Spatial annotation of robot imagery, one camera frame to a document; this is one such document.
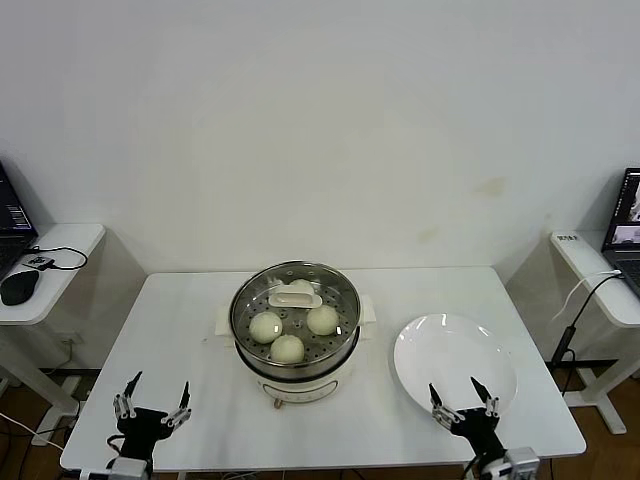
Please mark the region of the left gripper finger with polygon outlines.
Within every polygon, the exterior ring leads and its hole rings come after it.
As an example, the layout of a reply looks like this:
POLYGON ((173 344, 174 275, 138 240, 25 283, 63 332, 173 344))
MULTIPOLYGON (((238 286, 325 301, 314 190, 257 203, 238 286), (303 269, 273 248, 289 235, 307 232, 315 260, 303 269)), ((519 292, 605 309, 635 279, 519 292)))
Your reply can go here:
POLYGON ((161 423, 167 426, 181 426, 191 416, 191 409, 189 408, 190 391, 189 382, 184 385, 183 393, 178 405, 178 408, 166 415, 161 419, 161 423))
POLYGON ((117 419, 132 419, 136 417, 135 407, 132 403, 132 396, 141 375, 142 372, 139 371, 130 381, 127 382, 124 391, 115 395, 113 406, 117 419))

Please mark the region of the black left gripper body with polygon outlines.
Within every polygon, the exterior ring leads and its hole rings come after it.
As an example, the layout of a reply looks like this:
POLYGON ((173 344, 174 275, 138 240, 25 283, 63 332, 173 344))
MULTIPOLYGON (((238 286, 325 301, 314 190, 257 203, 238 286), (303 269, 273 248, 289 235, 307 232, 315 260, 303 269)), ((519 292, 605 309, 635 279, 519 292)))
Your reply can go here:
POLYGON ((141 407, 135 416, 117 419, 117 429, 124 436, 120 455, 133 459, 151 459, 157 442, 169 438, 173 428, 168 425, 169 414, 141 407))

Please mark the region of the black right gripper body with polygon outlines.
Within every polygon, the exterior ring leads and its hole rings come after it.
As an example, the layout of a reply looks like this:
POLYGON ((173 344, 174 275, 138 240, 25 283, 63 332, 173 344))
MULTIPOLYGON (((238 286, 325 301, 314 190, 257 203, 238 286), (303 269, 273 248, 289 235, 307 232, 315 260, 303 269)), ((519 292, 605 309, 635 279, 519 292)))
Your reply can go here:
POLYGON ((495 430, 499 422, 496 412, 476 407, 456 412, 458 420, 451 425, 454 436, 466 439, 479 458, 502 458, 504 447, 495 430))

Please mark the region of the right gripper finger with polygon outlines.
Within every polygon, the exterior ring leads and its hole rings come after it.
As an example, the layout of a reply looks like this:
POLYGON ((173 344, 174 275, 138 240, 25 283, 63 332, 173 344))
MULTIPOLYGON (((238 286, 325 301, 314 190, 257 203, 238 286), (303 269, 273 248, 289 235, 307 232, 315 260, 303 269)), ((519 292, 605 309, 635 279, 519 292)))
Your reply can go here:
POLYGON ((431 414, 440 425, 453 425, 464 420, 464 416, 444 404, 436 388, 429 384, 431 414))
POLYGON ((472 413, 476 417, 485 416, 498 418, 499 398, 497 396, 492 396, 487 387, 479 382, 475 377, 471 376, 470 380, 479 399, 483 402, 483 406, 473 409, 472 413))

